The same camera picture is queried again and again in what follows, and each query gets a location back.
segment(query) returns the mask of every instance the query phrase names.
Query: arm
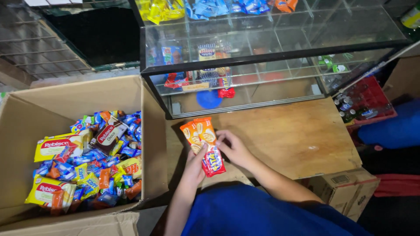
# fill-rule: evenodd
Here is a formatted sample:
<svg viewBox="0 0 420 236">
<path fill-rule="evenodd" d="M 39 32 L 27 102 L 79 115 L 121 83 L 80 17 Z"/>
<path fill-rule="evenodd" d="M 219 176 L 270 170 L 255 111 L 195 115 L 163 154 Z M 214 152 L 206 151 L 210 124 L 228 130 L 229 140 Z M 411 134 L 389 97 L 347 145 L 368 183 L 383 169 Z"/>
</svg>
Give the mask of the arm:
<svg viewBox="0 0 420 236">
<path fill-rule="evenodd" d="M 256 180 L 273 197 L 287 202 L 300 203 L 316 201 L 324 203 L 318 196 L 304 186 L 276 172 L 257 159 L 249 152 L 240 138 L 229 130 L 217 131 L 216 134 L 219 136 L 217 146 L 220 151 L 224 152 L 233 163 L 251 172 Z M 231 147 L 223 142 L 224 139 L 227 139 L 231 143 Z"/>
<path fill-rule="evenodd" d="M 168 218 L 166 220 L 164 234 L 166 236 L 181 235 L 184 229 L 198 184 L 205 177 L 205 173 L 201 168 L 201 160 L 206 150 L 207 146 L 204 145 L 197 155 L 192 150 L 188 153 L 184 173 L 168 207 Z"/>
</svg>

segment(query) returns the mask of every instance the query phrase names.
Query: hand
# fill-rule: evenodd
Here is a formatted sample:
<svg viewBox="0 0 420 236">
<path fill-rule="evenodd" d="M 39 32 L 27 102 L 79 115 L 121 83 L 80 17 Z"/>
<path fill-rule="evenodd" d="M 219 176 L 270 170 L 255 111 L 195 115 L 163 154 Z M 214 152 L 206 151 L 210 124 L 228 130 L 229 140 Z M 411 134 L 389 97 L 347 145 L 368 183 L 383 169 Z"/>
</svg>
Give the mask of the hand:
<svg viewBox="0 0 420 236">
<path fill-rule="evenodd" d="M 197 188 L 198 184 L 204 179 L 206 174 L 201 166 L 201 160 L 206 154 L 207 145 L 204 144 L 200 152 L 197 155 L 192 150 L 189 151 L 186 159 L 184 173 L 182 174 L 181 183 L 186 186 L 191 186 L 194 189 Z"/>
<path fill-rule="evenodd" d="M 256 160 L 254 155 L 245 147 L 242 140 L 234 135 L 229 130 L 216 131 L 218 136 L 216 146 L 222 151 L 233 163 L 244 167 L 245 169 L 251 168 L 252 162 Z M 231 147 L 226 145 L 223 140 L 227 139 L 231 143 Z"/>
</svg>

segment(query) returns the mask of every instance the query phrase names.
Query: person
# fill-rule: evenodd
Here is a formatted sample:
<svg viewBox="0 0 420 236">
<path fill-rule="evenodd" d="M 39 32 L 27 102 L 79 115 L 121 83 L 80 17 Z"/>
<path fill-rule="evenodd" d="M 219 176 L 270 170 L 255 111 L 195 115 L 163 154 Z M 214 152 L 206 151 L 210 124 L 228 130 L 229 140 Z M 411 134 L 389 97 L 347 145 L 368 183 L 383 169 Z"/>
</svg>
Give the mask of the person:
<svg viewBox="0 0 420 236">
<path fill-rule="evenodd" d="M 207 148 L 197 155 L 190 151 L 168 207 L 165 235 L 370 235 L 310 190 L 261 162 L 230 131 L 216 135 L 220 151 L 251 172 L 269 194 L 238 184 L 195 197 L 205 177 L 201 160 Z"/>
</svg>

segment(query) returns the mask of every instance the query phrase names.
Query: red cloth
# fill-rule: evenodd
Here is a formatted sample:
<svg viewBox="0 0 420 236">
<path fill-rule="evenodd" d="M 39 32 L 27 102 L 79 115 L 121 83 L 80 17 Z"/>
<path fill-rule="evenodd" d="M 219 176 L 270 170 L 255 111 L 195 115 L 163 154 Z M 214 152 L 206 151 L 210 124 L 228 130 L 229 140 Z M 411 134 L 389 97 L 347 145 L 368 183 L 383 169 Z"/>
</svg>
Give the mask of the red cloth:
<svg viewBox="0 0 420 236">
<path fill-rule="evenodd" d="M 420 196 L 420 176 L 383 174 L 375 175 L 381 179 L 373 194 L 375 197 Z"/>
</svg>

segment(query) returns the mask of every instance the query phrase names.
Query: blue shirt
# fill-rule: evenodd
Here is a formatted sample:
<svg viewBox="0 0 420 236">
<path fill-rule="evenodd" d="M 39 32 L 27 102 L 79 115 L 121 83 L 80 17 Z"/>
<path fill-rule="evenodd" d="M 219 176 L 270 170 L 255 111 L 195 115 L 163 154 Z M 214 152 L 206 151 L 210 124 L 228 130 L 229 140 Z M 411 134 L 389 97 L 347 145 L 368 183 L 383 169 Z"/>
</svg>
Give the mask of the blue shirt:
<svg viewBox="0 0 420 236">
<path fill-rule="evenodd" d="M 245 184 L 198 195 L 182 235 L 371 235 L 324 204 L 302 209 Z"/>
</svg>

